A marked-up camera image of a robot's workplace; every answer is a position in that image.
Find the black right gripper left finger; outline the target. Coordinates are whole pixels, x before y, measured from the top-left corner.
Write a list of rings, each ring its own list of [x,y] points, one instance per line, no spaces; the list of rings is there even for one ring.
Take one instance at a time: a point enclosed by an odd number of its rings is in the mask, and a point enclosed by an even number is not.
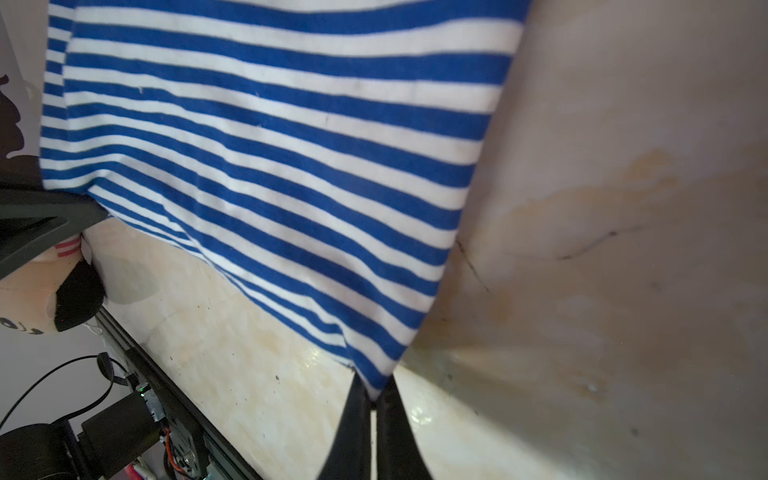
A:
[[[319,480],[371,478],[371,411],[366,387],[355,374]]]

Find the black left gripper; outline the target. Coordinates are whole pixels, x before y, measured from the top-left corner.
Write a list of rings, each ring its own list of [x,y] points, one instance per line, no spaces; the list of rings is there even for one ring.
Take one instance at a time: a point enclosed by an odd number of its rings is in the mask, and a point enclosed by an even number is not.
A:
[[[93,198],[59,191],[1,188],[1,276],[108,217]]]

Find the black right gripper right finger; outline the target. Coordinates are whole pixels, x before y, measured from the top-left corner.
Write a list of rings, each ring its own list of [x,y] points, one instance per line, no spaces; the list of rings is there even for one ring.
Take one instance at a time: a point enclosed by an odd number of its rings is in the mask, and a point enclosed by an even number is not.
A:
[[[432,480],[419,451],[395,377],[375,403],[379,480]]]

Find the blue white striped tank top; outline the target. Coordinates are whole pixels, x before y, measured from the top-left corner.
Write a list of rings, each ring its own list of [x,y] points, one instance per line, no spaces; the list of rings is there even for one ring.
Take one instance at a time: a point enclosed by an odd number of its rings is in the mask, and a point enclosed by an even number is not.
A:
[[[527,1],[53,1],[43,184],[186,250],[372,397],[430,311]]]

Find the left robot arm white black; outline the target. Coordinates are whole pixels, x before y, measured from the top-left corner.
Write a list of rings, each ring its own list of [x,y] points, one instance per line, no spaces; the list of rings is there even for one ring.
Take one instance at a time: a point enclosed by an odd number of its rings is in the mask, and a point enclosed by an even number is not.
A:
[[[95,200],[34,188],[1,188],[1,324],[28,335],[86,323],[105,297],[82,254],[82,234],[107,211]],[[108,479],[157,443],[161,426],[138,392],[101,412],[104,396],[48,423],[2,433],[4,479]],[[71,422],[94,413],[74,432]]]

